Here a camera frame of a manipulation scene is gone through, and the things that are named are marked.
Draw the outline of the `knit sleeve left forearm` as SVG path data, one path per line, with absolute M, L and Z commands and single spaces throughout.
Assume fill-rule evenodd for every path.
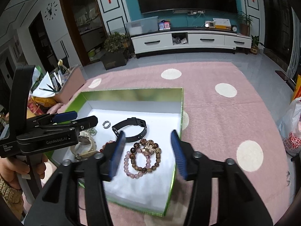
M 10 187 L 2 177 L 0 183 L 1 197 L 4 199 L 12 213 L 20 221 L 22 219 L 24 209 L 22 191 Z

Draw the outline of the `person's left hand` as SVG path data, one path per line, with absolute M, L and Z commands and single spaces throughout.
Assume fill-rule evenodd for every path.
M 42 155 L 41 163 L 34 167 L 34 170 L 39 175 L 40 179 L 44 179 L 48 158 L 45 154 Z M 20 184 L 17 174 L 28 174 L 30 167 L 26 163 L 16 158 L 1 158 L 1 177 L 14 189 L 19 190 Z

